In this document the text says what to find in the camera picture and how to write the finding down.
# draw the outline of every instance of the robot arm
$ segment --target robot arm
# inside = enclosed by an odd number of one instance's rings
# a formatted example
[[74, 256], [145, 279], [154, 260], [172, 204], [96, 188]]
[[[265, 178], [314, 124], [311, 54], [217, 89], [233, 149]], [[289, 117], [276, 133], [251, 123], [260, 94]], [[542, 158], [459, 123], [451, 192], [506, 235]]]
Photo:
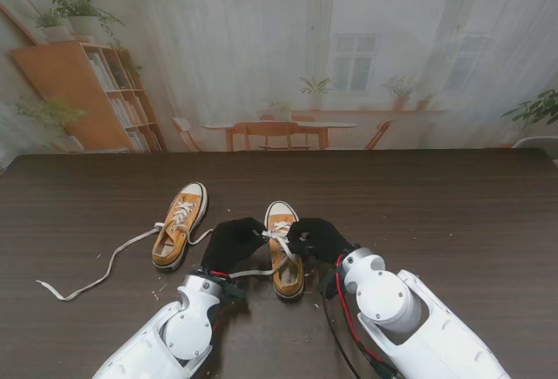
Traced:
[[219, 304], [222, 289], [204, 277], [189, 275], [178, 291], [182, 302], [163, 307], [100, 367], [93, 379], [192, 377], [213, 348], [208, 310]]
[[[349, 293], [357, 295], [358, 319], [405, 379], [510, 379], [488, 346], [418, 278], [385, 270], [368, 248], [344, 258]], [[421, 301], [428, 314], [421, 324]], [[387, 335], [409, 335], [394, 344]]]

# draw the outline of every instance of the loose shoelace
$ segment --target loose shoelace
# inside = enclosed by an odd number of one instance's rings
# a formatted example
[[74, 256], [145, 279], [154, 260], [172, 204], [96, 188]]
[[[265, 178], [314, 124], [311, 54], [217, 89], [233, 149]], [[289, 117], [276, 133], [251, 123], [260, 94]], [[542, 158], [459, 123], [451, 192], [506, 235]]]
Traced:
[[[174, 222], [175, 225], [174, 225], [174, 227], [171, 228], [171, 230], [175, 231], [179, 228], [185, 229], [186, 230], [186, 235], [187, 235], [187, 243], [192, 245], [192, 246], [195, 246], [196, 244], [199, 244], [204, 238], [206, 238], [210, 233], [212, 233], [213, 229], [208, 229], [205, 233], [200, 235], [198, 237], [198, 239], [195, 240], [195, 241], [190, 240], [190, 230], [184, 224], [184, 221], [186, 220], [189, 213], [192, 212], [192, 208], [194, 206], [195, 206], [194, 203], [179, 202], [179, 204], [177, 205], [177, 207], [179, 209], [176, 212], [174, 212], [174, 216], [170, 221], [168, 221], [166, 224], [163, 224], [161, 222], [157, 222], [153, 226], [152, 230], [147, 231], [146, 233], [143, 233], [141, 235], [138, 235], [137, 237], [133, 237], [131, 240], [126, 241], [120, 247], [116, 248], [114, 250], [114, 252], [112, 253], [112, 257], [111, 257], [111, 259], [108, 263], [108, 269], [106, 270], [106, 273], [103, 277], [101, 277], [100, 279], [97, 279], [93, 283], [90, 283], [89, 285], [85, 286], [84, 288], [76, 290], [75, 292], [69, 294], [65, 298], [51, 284], [49, 284], [45, 281], [36, 281], [36, 282], [41, 284], [42, 286], [44, 286], [48, 290], [50, 290], [51, 293], [54, 294], [54, 296], [56, 296], [57, 299], [59, 299], [60, 301], [71, 301], [72, 299], [74, 299], [76, 296], [78, 296], [82, 292], [85, 292], [87, 289], [91, 289], [91, 288], [97, 286], [99, 283], [104, 281], [109, 276], [109, 274], [111, 273], [111, 270], [112, 270], [112, 264], [114, 263], [114, 259], [116, 257], [116, 254], [121, 252], [126, 247], [131, 246], [133, 243], [138, 242], [140, 240], [143, 240], [144, 238], [149, 237], [150, 235], [153, 235], [154, 233], [158, 233], [159, 231], [161, 231], [161, 229], [166, 230], [172, 222]], [[283, 252], [286, 254], [285, 257], [282, 259], [281, 263], [279, 263], [279, 265], [276, 268], [271, 269], [271, 270], [245, 270], [245, 271], [242, 271], [242, 272], [232, 273], [229, 277], [231, 279], [234, 279], [234, 278], [244, 277], [244, 276], [272, 275], [277, 270], [279, 270], [281, 267], [283, 267], [284, 264], [287, 262], [287, 260], [291, 259], [292, 261], [294, 261], [295, 256], [290, 252], [289, 246], [287, 245], [289, 243], [289, 240], [287, 240], [287, 232], [289, 231], [290, 225], [291, 225], [290, 222], [275, 222], [275, 223], [272, 224], [272, 229], [262, 232], [262, 236], [268, 237], [268, 238], [273, 239], [273, 240], [276, 240], [279, 243], [279, 245], [281, 246]]]

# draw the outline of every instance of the wooden bookshelf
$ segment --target wooden bookshelf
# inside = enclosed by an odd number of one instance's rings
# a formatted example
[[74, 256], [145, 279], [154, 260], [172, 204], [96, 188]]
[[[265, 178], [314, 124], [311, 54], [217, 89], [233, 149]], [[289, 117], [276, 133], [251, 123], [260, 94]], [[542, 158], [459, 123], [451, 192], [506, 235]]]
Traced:
[[45, 100], [59, 98], [85, 112], [66, 130], [87, 151], [167, 150], [141, 78], [126, 67], [131, 63], [128, 51], [69, 41], [25, 47], [11, 55]]

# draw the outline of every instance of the sneaker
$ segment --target sneaker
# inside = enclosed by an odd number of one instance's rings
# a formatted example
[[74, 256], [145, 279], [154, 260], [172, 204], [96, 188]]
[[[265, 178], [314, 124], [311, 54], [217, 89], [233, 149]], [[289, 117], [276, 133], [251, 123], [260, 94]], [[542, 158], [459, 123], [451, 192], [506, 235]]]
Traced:
[[184, 256], [190, 233], [208, 207], [208, 191], [202, 183], [190, 183], [176, 195], [165, 226], [153, 246], [153, 264], [160, 270], [175, 270]]
[[[298, 216], [293, 208], [280, 200], [269, 205], [265, 214], [266, 229], [285, 239], [291, 224], [296, 221], [298, 221]], [[281, 244], [274, 239], [269, 240], [269, 249], [271, 250], [271, 266], [275, 269], [281, 265], [286, 254]], [[273, 287], [277, 296], [282, 300], [293, 301], [300, 298], [304, 289], [304, 270], [303, 261], [299, 255], [296, 255], [293, 261], [287, 259], [282, 267], [273, 274]]]

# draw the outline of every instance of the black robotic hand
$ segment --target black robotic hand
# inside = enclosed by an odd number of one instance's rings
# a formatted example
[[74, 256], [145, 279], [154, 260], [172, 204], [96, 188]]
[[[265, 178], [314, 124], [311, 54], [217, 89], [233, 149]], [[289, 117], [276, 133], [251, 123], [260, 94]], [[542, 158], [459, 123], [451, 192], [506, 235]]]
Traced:
[[262, 237], [265, 226], [254, 218], [228, 220], [213, 231], [208, 248], [201, 259], [204, 272], [228, 273], [241, 260], [248, 258], [266, 243]]
[[287, 238], [291, 253], [312, 255], [331, 264], [354, 249], [331, 222], [320, 218], [301, 218], [290, 227]]

